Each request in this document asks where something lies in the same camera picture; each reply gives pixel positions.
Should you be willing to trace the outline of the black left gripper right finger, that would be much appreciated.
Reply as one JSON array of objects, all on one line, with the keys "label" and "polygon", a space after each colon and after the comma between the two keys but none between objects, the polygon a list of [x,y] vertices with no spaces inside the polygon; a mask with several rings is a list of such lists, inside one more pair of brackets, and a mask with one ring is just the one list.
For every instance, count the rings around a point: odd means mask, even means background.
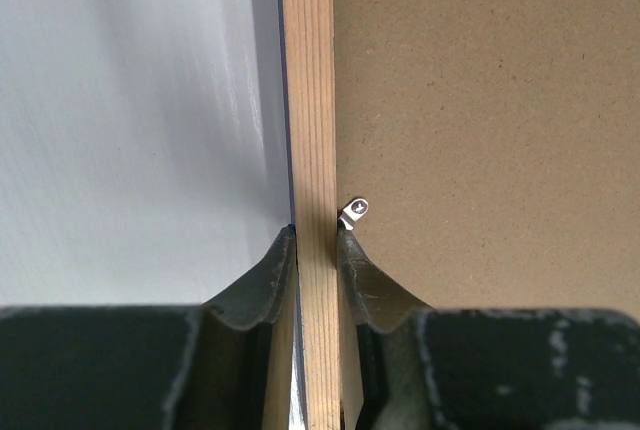
[{"label": "black left gripper right finger", "polygon": [[635,429],[639,325],[607,309],[437,309],[340,229],[345,429]]}]

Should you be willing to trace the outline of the wooden picture frame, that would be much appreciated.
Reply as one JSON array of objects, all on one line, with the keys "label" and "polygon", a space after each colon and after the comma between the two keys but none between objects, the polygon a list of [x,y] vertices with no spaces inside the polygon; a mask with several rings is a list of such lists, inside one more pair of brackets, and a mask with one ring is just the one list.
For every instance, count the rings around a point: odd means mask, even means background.
[{"label": "wooden picture frame", "polygon": [[305,406],[340,426],[333,0],[283,0]]}]

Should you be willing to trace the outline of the brown cardboard backing board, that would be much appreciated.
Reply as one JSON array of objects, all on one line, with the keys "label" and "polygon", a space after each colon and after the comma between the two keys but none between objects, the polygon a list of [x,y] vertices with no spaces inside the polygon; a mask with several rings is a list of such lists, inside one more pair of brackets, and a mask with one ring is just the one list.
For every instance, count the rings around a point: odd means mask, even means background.
[{"label": "brown cardboard backing board", "polygon": [[639,0],[335,0],[338,192],[436,307],[639,312]]}]

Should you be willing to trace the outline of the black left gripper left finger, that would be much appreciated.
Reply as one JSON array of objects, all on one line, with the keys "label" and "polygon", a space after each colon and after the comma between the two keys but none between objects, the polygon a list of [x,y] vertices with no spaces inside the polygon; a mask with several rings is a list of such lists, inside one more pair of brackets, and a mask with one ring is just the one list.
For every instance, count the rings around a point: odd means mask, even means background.
[{"label": "black left gripper left finger", "polygon": [[196,305],[1,311],[5,429],[284,429],[296,239]]}]

